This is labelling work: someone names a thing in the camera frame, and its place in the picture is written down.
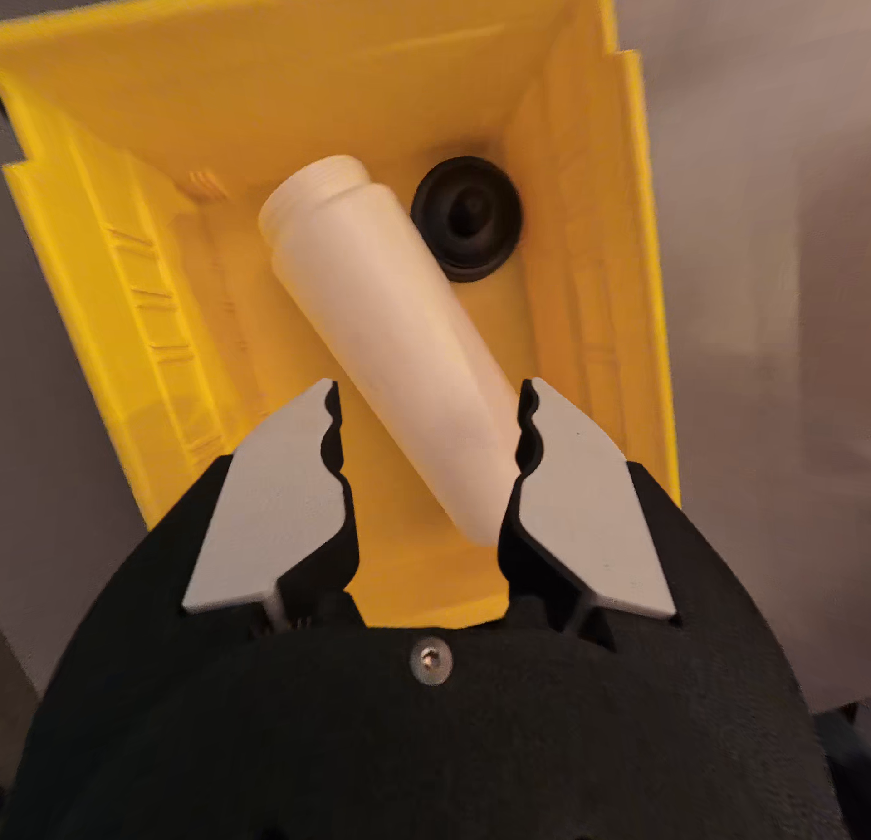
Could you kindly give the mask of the black bottle lid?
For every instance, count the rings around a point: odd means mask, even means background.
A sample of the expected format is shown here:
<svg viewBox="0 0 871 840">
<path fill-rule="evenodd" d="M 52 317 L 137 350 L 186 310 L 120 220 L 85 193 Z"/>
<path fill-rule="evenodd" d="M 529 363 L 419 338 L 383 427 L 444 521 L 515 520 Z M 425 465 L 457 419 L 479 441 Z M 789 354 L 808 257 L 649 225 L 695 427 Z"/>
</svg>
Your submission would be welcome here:
<svg viewBox="0 0 871 840">
<path fill-rule="evenodd" d="M 410 216 L 453 283 L 481 281 L 501 268 L 524 224 L 514 182 L 479 156 L 454 156 L 433 167 L 416 188 Z"/>
</svg>

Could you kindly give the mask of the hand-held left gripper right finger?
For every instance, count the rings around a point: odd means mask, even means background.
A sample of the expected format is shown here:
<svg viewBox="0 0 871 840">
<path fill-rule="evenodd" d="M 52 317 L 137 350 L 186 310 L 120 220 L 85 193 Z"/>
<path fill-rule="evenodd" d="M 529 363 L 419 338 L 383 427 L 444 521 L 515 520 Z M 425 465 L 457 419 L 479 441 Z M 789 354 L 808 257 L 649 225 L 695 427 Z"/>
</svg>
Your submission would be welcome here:
<svg viewBox="0 0 871 840">
<path fill-rule="evenodd" d="M 626 456 L 540 377 L 524 380 L 517 422 L 519 475 L 498 541 L 509 610 L 534 600 L 567 635 L 598 610 L 676 619 Z"/>
</svg>

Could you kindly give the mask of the white plastic bottle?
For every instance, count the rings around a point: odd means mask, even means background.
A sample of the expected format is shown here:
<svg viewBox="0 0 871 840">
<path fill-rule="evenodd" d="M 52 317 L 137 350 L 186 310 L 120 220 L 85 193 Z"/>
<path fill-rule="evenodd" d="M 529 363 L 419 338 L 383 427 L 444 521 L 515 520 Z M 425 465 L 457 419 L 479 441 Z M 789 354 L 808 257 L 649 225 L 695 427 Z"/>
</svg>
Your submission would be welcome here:
<svg viewBox="0 0 871 840">
<path fill-rule="evenodd" d="M 258 223 L 277 279 L 441 508 L 494 546 L 518 395 L 395 193 L 328 156 L 283 181 Z"/>
</svg>

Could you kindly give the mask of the yellow plastic bin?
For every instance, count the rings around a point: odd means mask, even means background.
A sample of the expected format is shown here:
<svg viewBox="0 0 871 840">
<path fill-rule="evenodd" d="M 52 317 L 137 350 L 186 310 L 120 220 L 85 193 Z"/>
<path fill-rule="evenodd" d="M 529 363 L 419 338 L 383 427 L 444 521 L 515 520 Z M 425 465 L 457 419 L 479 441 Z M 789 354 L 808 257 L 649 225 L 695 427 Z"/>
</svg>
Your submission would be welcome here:
<svg viewBox="0 0 871 840">
<path fill-rule="evenodd" d="M 408 207 L 439 162 L 514 182 L 524 228 L 452 288 L 516 389 L 541 377 L 680 503 L 638 54 L 615 0 L 123 0 L 2 23 L 5 178 L 154 527 L 219 455 L 329 377 L 370 626 L 503 613 L 465 540 L 269 265 L 257 217 L 349 155 Z"/>
</svg>

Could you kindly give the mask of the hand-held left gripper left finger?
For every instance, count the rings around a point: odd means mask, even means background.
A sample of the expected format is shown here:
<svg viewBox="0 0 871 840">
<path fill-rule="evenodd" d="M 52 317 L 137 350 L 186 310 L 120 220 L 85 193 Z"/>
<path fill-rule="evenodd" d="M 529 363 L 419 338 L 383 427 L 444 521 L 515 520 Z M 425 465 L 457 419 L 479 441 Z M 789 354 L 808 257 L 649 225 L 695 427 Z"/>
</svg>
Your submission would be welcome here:
<svg viewBox="0 0 871 840">
<path fill-rule="evenodd" d="M 246 436 L 193 568 L 187 612 L 258 603 L 277 630 L 362 623 L 347 591 L 360 550 L 342 421 L 337 383 L 321 380 Z"/>
</svg>

